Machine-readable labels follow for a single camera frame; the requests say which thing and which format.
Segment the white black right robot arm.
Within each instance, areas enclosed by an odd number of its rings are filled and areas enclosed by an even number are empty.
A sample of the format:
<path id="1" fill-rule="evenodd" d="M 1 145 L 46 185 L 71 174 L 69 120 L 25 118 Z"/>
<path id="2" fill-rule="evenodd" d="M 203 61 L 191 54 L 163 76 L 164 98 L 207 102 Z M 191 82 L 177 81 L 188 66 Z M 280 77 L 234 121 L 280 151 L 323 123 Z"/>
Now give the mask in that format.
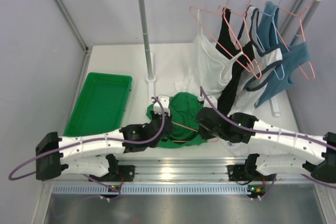
<path id="1" fill-rule="evenodd" d="M 250 153 L 240 176 L 258 180 L 275 174 L 301 174 L 324 183 L 335 183 L 335 134 L 303 135 L 268 124 L 253 115 L 221 115 L 202 108 L 197 116 L 199 134 L 233 144 L 245 144 Z"/>

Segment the green tank top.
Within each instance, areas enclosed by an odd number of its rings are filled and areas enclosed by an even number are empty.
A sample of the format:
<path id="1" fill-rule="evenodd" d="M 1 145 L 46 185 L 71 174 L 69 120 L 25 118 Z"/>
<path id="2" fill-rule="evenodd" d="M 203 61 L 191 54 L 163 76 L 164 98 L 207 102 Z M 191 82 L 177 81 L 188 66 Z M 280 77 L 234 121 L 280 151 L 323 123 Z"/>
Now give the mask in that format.
<path id="1" fill-rule="evenodd" d="M 169 108 L 172 122 L 198 130 L 199 124 L 196 121 L 196 116 L 203 107 L 200 105 L 197 96 L 187 92 L 179 92 L 175 96 L 170 97 Z M 160 141 L 158 147 L 173 149 L 201 145 L 206 142 L 207 140 L 202 139 L 198 132 L 193 132 L 173 124 L 173 133 L 166 142 Z"/>

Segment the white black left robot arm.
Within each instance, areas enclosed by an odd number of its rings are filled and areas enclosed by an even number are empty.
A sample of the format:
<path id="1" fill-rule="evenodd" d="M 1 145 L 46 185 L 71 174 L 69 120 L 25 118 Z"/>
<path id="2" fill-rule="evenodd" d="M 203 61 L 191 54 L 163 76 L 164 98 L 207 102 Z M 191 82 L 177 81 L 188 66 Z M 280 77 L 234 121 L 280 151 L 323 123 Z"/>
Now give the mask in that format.
<path id="1" fill-rule="evenodd" d="M 114 180 L 119 173 L 117 154 L 156 148 L 172 132 L 171 115 L 152 113 L 150 123 L 131 124 L 108 133 L 77 137 L 48 133 L 35 148 L 36 179 L 85 174 Z"/>

